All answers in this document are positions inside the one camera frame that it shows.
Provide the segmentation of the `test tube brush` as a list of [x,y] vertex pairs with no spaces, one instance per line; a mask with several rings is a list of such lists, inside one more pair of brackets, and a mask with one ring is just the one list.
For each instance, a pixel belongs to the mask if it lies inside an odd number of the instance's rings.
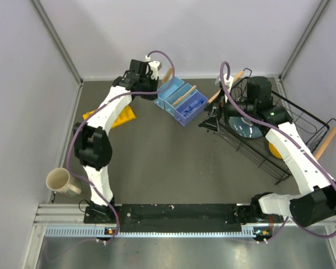
[[173,68],[170,67],[162,79],[162,83],[165,84],[172,78]]

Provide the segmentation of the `wooden stick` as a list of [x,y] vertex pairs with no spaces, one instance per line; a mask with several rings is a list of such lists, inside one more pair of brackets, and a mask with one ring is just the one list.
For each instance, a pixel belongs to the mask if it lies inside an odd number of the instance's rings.
[[188,90],[184,95],[179,97],[175,102],[173,102],[172,106],[178,105],[183,99],[185,99],[192,91],[196,89],[196,85],[194,85],[190,90]]

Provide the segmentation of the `blue safety glasses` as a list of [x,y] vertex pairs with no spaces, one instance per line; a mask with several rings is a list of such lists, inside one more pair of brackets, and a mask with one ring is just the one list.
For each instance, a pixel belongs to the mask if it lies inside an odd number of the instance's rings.
[[184,117],[188,117],[190,113],[192,113],[193,110],[195,110],[197,107],[201,106],[203,104],[203,100],[195,100],[193,103],[191,103],[184,111]]

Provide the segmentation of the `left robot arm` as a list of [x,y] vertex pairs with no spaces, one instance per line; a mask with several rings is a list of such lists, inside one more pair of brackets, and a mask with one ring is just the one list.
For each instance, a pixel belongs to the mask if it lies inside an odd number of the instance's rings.
[[96,215],[103,222],[114,219],[116,209],[109,205],[114,195],[110,188],[108,164],[113,150],[109,131],[123,109],[138,95],[154,100],[157,98],[159,61],[146,57],[145,61],[132,59],[129,70],[117,77],[106,98],[79,132],[74,142],[74,155],[80,161],[88,180],[91,182],[91,202],[97,205]]

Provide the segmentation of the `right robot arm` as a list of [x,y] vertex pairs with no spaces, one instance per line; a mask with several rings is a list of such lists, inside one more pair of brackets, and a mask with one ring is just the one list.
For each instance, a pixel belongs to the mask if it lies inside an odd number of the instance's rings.
[[275,147],[298,186],[298,195],[256,195],[251,200],[251,217],[262,222],[270,214],[287,216],[306,228],[336,216],[336,181],[304,144],[289,112],[274,102],[271,82],[263,76],[248,78],[246,94],[238,100],[230,94],[231,78],[216,83],[220,91],[209,101],[205,108],[208,118],[199,126],[218,132],[221,119],[227,124],[234,118],[244,120],[250,130],[258,129]]

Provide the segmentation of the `purple drawer box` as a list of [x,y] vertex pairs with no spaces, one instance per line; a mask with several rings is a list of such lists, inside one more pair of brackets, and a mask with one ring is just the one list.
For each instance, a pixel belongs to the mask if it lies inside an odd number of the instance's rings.
[[207,102],[208,98],[197,91],[178,106],[174,118],[180,124],[186,126],[204,110]]

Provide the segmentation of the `light blue drawer box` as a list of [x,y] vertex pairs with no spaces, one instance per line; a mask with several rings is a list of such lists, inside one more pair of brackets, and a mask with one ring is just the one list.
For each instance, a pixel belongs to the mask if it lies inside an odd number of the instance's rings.
[[184,81],[178,77],[169,79],[158,89],[158,96],[155,104],[162,109],[165,109],[165,101],[178,89],[184,85]]

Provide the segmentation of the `blue ceramic plate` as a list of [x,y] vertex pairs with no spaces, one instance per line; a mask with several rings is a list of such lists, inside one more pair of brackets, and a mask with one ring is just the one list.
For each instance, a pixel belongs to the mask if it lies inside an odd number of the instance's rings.
[[230,117],[228,123],[241,137],[255,139],[263,136],[260,129],[245,117]]

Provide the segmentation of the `middle blue drawer box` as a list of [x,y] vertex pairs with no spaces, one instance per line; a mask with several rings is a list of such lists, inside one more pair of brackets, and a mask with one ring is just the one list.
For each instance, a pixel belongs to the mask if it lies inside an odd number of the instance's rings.
[[178,106],[196,92],[196,85],[184,84],[165,100],[165,110],[174,116]]

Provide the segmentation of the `yellow test tube rack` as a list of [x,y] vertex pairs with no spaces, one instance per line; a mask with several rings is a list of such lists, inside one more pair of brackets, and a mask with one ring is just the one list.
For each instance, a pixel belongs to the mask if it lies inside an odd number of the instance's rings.
[[101,127],[105,131],[136,119],[132,108],[127,105],[119,114],[109,108],[96,109],[83,115],[86,125],[94,128]]

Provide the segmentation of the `yellow ribbed bowl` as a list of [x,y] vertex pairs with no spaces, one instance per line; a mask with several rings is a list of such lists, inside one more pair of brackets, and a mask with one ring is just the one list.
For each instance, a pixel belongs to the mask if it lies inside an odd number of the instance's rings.
[[268,148],[269,148],[269,151],[270,153],[277,159],[280,159],[282,160],[283,157],[282,155],[279,153],[279,151],[276,149],[276,147],[272,144],[272,143],[268,143]]

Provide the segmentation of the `paper cup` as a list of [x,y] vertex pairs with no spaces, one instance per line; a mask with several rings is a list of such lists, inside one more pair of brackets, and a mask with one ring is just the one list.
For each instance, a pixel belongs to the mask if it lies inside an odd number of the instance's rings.
[[55,168],[46,177],[46,186],[54,192],[76,196],[82,192],[80,182],[65,168]]

